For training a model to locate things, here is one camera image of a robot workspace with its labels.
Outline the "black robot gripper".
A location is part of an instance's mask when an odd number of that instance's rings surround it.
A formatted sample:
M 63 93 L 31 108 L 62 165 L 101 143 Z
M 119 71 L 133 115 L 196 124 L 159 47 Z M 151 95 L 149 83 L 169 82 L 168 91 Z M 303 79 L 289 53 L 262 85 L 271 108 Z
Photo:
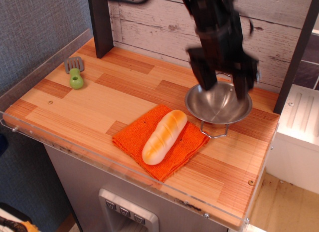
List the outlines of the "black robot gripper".
M 260 79 L 260 73 L 258 59 L 243 49 L 241 23 L 227 22 L 221 27 L 212 27 L 206 22 L 197 22 L 195 32 L 201 46 L 190 47 L 187 52 L 200 86 L 210 90 L 217 83 L 216 71 L 231 74 L 237 99 L 245 99 L 254 81 Z

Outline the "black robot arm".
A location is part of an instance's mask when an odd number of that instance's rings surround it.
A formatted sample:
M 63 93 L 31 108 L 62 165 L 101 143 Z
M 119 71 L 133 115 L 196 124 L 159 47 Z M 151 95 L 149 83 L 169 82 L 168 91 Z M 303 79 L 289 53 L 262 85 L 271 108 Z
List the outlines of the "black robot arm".
M 182 0 L 193 17 L 201 47 L 188 48 L 190 65 L 200 86 L 217 83 L 216 72 L 232 75 L 238 100 L 257 80 L 259 61 L 243 49 L 243 33 L 234 0 Z

